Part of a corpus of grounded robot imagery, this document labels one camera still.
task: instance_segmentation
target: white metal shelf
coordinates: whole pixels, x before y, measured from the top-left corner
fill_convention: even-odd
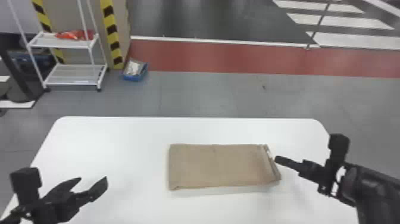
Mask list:
[[[68,40],[68,39],[58,39],[55,37],[55,33],[46,33],[43,31],[42,26],[38,22],[41,32],[39,32],[30,42],[27,41],[24,31],[22,29],[20,20],[15,13],[15,9],[11,0],[7,0],[12,16],[17,23],[18,30],[21,33],[22,39],[27,46],[27,50],[32,60],[33,66],[35,67],[37,77],[44,89],[48,88],[48,85],[95,85],[97,91],[101,91],[101,83],[104,78],[104,74],[108,69],[107,59],[105,58],[105,52],[103,45],[99,42],[101,53],[103,56],[104,64],[95,64],[93,58],[92,48],[95,46],[99,37],[99,31],[97,29],[95,16],[93,15],[93,9],[90,4],[90,0],[86,0],[87,8],[89,9],[90,18],[92,19],[93,28],[95,29],[95,34],[92,40],[81,41],[81,40]],[[81,0],[76,0],[79,9],[79,15],[82,22],[83,33],[85,34],[85,39],[88,40],[88,29],[86,27],[85,16],[83,14]],[[52,69],[48,77],[44,80],[42,73],[39,70],[39,66],[33,56],[33,48],[64,48],[64,49],[87,49],[90,58],[90,64],[60,64],[58,58],[52,50],[52,54],[57,62],[56,66]]]
[[[47,85],[98,85],[106,64],[57,64],[45,80]]]
[[[55,37],[55,33],[40,32],[28,43],[28,47],[92,49],[98,39],[99,35],[97,33],[93,36],[92,40],[81,41],[81,40],[58,39]]]

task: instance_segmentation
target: yellow and black striped pillar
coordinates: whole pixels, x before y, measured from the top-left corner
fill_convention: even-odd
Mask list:
[[[110,46],[114,69],[122,69],[124,66],[124,58],[122,57],[117,21],[115,20],[114,15],[113,0],[101,0],[101,10],[104,16],[103,19],[107,34],[107,42]]]
[[[39,19],[40,25],[44,31],[52,33],[51,22],[46,14],[45,7],[43,6],[43,0],[32,0],[33,8],[36,11],[37,17]],[[63,52],[59,48],[53,48],[53,53],[57,57],[61,64],[65,63],[65,58]]]

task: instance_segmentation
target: white floor marking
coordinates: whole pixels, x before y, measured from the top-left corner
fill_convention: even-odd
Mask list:
[[[319,2],[302,2],[302,1],[288,1],[288,0],[274,0],[280,8],[296,8],[302,10],[321,10],[326,7],[326,3]],[[364,13],[353,5],[331,4],[328,11],[344,12],[344,13]]]
[[[288,13],[288,16],[298,24],[316,25],[320,19],[320,15],[308,15]],[[354,18],[354,17],[338,17],[325,16],[321,22],[322,26],[340,26],[340,27],[355,27],[355,28],[370,28],[370,29],[386,29],[393,30],[393,27],[382,23],[374,18]]]
[[[318,32],[314,41],[321,46],[344,48],[400,49],[400,38],[392,36],[350,35]]]
[[[32,108],[35,100],[29,102],[16,103],[9,100],[0,100],[0,108]]]
[[[7,82],[7,80],[9,79],[9,76],[1,76],[0,75],[0,82]]]
[[[397,15],[398,17],[400,17],[400,9],[391,6],[384,1],[381,0],[364,0],[364,1],[372,5],[375,5],[376,7],[381,8],[389,13],[392,13],[393,15]]]
[[[189,42],[189,43],[225,43],[237,45],[261,45],[261,46],[294,46],[303,48],[306,43],[284,43],[284,42],[258,42],[258,41],[227,41],[215,39],[195,39],[195,38],[162,38],[156,36],[131,36],[131,40],[144,40],[144,41],[172,41],[172,42]],[[312,48],[318,48],[316,44],[311,45]]]

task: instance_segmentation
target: paper bag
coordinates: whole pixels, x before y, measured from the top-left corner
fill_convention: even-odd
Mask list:
[[[266,145],[173,144],[169,189],[263,185],[280,180]]]

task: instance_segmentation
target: concrete floor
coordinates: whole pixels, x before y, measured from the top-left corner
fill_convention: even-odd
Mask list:
[[[151,71],[140,83],[110,73],[101,93],[52,91],[33,109],[0,118],[0,211],[12,195],[8,174],[30,164],[56,119],[72,115],[309,117],[350,137],[349,162],[400,178],[399,86],[400,79]]]

